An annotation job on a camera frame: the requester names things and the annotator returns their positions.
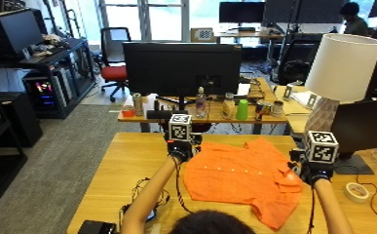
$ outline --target hand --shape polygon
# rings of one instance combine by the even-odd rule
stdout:
[[[333,175],[333,164],[321,164],[321,163],[308,163],[301,164],[301,180],[309,185],[313,186],[319,178],[331,180]]]

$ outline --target computer tower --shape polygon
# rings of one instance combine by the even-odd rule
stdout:
[[[0,92],[0,103],[21,146],[32,147],[42,136],[42,130],[26,94],[18,92]],[[0,136],[0,146],[16,146],[9,131]]]
[[[54,110],[57,109],[57,102],[60,102],[62,107],[68,106],[73,93],[65,72],[65,69],[56,68],[53,70],[52,82],[49,82],[46,76],[34,71],[22,79],[34,110]]]

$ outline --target water bottle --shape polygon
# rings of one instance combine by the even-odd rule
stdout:
[[[198,94],[195,96],[195,115],[196,118],[203,118],[204,117],[204,100],[206,96],[203,93],[203,88],[198,88]]]

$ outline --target desk leg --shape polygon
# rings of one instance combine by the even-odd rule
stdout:
[[[252,130],[251,130],[251,133],[254,135],[260,135],[262,134],[262,124],[254,124],[252,125]]]
[[[141,133],[150,133],[150,125],[149,125],[149,123],[139,123],[139,132]]]

